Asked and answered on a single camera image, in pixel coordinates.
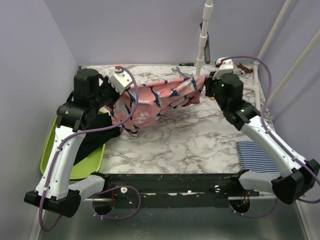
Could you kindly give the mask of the pink patterned garment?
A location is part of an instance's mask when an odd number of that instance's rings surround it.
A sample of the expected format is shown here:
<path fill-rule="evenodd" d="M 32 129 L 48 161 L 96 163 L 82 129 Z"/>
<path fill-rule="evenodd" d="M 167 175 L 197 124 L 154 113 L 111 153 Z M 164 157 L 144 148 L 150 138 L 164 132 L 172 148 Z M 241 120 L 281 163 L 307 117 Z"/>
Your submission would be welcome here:
<path fill-rule="evenodd" d="M 199 104 L 205 77 L 200 75 L 139 84 L 137 108 L 121 127 L 136 136 L 140 130 L 155 124 L 166 112 Z"/>

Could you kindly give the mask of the blue white striped garment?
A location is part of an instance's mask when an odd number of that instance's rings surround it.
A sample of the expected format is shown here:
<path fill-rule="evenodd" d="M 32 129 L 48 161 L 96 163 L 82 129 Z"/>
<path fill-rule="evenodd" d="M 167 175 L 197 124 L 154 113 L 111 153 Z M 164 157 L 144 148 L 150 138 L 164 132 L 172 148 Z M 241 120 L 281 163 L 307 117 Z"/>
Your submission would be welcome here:
<path fill-rule="evenodd" d="M 274 163 L 255 142 L 238 141 L 236 149 L 243 170 L 256 173 L 278 173 Z"/>

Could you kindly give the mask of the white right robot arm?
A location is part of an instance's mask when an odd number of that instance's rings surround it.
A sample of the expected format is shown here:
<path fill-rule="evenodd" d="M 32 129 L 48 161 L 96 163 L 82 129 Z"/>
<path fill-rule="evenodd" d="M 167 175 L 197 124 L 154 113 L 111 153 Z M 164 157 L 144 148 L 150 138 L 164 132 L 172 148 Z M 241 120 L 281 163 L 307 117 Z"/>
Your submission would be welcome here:
<path fill-rule="evenodd" d="M 232 72 L 220 76 L 212 71 L 205 77 L 205 95 L 215 98 L 224 118 L 238 131 L 248 136 L 277 168 L 277 173 L 258 173 L 243 170 L 230 183 L 230 191 L 241 196 L 247 190 L 274 194 L 290 205 L 309 191 L 316 182 L 320 165 L 289 147 L 262 118 L 251 103 L 243 100 L 244 84 Z"/>

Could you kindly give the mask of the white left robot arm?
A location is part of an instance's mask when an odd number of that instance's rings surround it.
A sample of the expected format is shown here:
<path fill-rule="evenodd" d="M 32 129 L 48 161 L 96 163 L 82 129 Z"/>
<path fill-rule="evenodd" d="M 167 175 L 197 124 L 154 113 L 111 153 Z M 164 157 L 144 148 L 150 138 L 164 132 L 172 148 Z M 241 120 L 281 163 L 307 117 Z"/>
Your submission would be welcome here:
<path fill-rule="evenodd" d="M 110 194 L 111 185 L 101 173 L 69 183 L 79 147 L 100 108 L 112 107 L 132 84 L 130 76 L 120 69 L 102 84 L 100 76 L 91 68 L 80 69 L 74 76 L 72 94 L 56 111 L 54 141 L 46 169 L 35 190 L 25 194 L 26 203 L 71 218 L 81 201 L 94 194 L 101 198 Z"/>

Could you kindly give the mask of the lime green laundry basket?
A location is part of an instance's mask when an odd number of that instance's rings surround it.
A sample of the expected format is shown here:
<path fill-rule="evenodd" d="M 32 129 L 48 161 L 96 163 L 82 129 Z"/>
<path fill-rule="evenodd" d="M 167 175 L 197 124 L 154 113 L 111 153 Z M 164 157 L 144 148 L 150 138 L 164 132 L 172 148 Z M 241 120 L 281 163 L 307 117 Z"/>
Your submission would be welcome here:
<path fill-rule="evenodd" d="M 54 145 L 55 141 L 55 129 L 56 129 L 56 119 L 54 118 L 49 134 L 47 136 L 46 144 L 42 153 L 41 161 L 40 161 L 40 172 L 44 174 L 49 157 Z M 102 160 L 104 157 L 106 144 L 98 147 L 87 157 L 83 158 L 81 161 L 77 162 L 71 170 L 70 180 L 81 180 L 87 178 L 91 173 L 97 172 L 102 165 Z"/>

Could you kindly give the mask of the chrome combination wrench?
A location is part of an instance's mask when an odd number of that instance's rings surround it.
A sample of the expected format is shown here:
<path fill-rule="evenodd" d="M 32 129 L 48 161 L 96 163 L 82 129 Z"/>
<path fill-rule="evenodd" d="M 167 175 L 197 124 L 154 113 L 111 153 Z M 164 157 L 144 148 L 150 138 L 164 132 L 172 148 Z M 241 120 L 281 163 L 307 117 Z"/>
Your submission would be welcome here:
<path fill-rule="evenodd" d="M 173 67 L 171 70 L 172 70 L 173 73 L 176 73 L 176 74 L 180 75 L 182 78 L 191 78 L 192 77 L 188 73 L 183 73 L 178 66 Z"/>

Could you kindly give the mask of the green black precision screwdriver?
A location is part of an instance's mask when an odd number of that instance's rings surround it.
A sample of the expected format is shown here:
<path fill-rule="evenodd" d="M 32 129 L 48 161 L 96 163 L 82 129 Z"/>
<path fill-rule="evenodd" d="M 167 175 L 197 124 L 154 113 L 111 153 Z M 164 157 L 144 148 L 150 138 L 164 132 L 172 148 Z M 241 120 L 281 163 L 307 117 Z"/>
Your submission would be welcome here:
<path fill-rule="evenodd" d="M 179 66 L 191 66 L 193 67 L 195 65 L 194 62 L 184 62 L 184 63 L 179 63 Z"/>

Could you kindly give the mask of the black garment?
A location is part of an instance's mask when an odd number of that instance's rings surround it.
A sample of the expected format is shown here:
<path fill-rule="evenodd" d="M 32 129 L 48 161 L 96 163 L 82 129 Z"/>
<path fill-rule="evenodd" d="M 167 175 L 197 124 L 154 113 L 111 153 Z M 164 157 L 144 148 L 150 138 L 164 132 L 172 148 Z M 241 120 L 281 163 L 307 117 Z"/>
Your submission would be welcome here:
<path fill-rule="evenodd" d="M 112 125 L 112 119 L 108 113 L 98 114 L 96 119 L 89 126 L 89 130 L 105 128 Z M 83 139 L 75 157 L 73 165 L 88 157 L 99 147 L 103 146 L 110 139 L 116 138 L 121 134 L 120 128 L 115 127 L 110 130 L 87 133 Z"/>

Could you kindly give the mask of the white PVC pipe stand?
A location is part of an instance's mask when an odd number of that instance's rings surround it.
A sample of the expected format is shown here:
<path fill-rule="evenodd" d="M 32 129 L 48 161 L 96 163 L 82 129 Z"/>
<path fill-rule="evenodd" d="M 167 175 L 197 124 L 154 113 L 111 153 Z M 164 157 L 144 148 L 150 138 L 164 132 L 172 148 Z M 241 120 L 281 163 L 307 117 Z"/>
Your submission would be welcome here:
<path fill-rule="evenodd" d="M 202 27 L 200 30 L 199 40 L 198 40 L 198 53 L 196 57 L 195 62 L 195 76 L 198 77 L 201 74 L 201 70 L 203 67 L 203 64 L 210 63 L 210 41 L 209 41 L 209 22 L 212 16 L 212 12 L 214 9 L 214 4 L 212 0 L 206 0 L 203 8 L 203 14 L 202 14 Z M 233 61 L 227 60 L 227 62 L 222 61 L 221 58 L 218 59 L 218 61 L 215 62 L 215 64 L 222 63 L 222 67 L 216 67 L 217 73 L 229 73 L 231 70 L 233 70 Z M 253 64 L 251 65 L 251 70 L 253 70 L 253 85 L 244 85 L 245 90 L 249 90 L 254 92 L 255 97 L 255 107 L 260 110 L 261 109 L 261 88 L 259 83 L 259 76 L 258 76 L 258 65 L 259 61 L 257 59 L 254 59 Z"/>

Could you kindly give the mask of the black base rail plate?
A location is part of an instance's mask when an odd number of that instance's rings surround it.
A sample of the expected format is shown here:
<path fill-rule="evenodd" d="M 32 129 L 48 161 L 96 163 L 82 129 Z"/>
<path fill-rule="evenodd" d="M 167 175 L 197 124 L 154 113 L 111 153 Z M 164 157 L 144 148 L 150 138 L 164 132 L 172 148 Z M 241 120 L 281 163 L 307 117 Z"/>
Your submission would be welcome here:
<path fill-rule="evenodd" d="M 257 197 L 258 191 L 245 190 L 234 173 L 191 174 L 109 174 L 108 193 L 92 196 L 99 203 L 129 208 L 228 208 L 229 200 Z"/>

